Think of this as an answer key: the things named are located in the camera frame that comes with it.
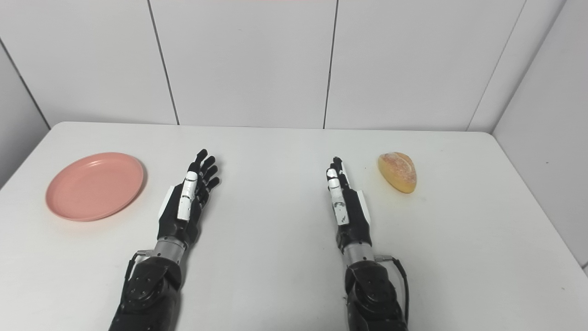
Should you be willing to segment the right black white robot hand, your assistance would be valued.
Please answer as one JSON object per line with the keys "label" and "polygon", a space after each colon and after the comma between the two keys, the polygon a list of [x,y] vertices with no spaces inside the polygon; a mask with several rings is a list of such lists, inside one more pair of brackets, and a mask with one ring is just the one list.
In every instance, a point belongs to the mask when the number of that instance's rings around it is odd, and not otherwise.
{"label": "right black white robot hand", "polygon": [[362,191],[351,188],[344,163],[333,157],[326,170],[331,206],[338,226],[336,243],[343,253],[351,244],[372,245],[369,213]]}

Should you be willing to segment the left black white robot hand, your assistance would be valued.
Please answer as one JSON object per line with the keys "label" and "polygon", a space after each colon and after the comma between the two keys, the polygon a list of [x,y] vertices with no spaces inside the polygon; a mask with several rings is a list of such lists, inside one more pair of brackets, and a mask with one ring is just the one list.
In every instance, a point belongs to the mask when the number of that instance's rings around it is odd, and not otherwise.
{"label": "left black white robot hand", "polygon": [[157,239],[175,239],[185,247],[197,241],[200,217],[212,190],[220,184],[215,161],[207,149],[199,151],[195,161],[189,165],[183,182],[172,188],[164,204]]}

